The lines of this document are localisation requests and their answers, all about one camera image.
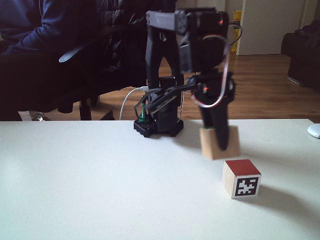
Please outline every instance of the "chair leg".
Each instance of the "chair leg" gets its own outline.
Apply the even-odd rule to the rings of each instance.
[[[88,104],[87,99],[81,100],[79,110],[80,110],[81,121],[91,121],[92,120],[91,110],[90,110],[90,106]]]

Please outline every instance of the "wooden block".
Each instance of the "wooden block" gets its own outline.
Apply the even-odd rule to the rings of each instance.
[[[237,126],[229,126],[229,142],[225,151],[221,150],[218,144],[216,129],[201,128],[200,129],[201,148],[204,156],[210,159],[226,159],[239,157],[240,142],[239,131]]]
[[[261,173],[249,160],[224,161],[222,183],[232,199],[258,195]]]

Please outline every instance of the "white mouse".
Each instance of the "white mouse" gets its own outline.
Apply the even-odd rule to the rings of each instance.
[[[308,128],[308,133],[310,133],[312,136],[320,139],[320,123],[316,123],[311,125]]]

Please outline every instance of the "wooden floor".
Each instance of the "wooden floor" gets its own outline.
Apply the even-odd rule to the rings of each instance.
[[[284,55],[232,55],[230,70],[237,84],[235,101],[229,105],[230,119],[310,119],[320,123],[320,93],[308,87],[300,87],[287,79],[290,58]],[[166,62],[160,68],[161,76],[169,76]],[[119,119],[126,95],[133,88],[107,93],[101,96],[101,104],[92,109],[92,119],[101,119],[113,110]],[[142,92],[135,92],[126,103],[123,120],[134,120],[134,105]],[[79,104],[73,113],[62,114],[57,110],[46,114],[53,121],[80,120]],[[198,107],[185,94],[183,120],[201,119]]]

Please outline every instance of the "door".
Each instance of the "door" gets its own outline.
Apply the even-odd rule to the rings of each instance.
[[[283,37],[299,28],[304,0],[244,0],[237,55],[280,54]]]

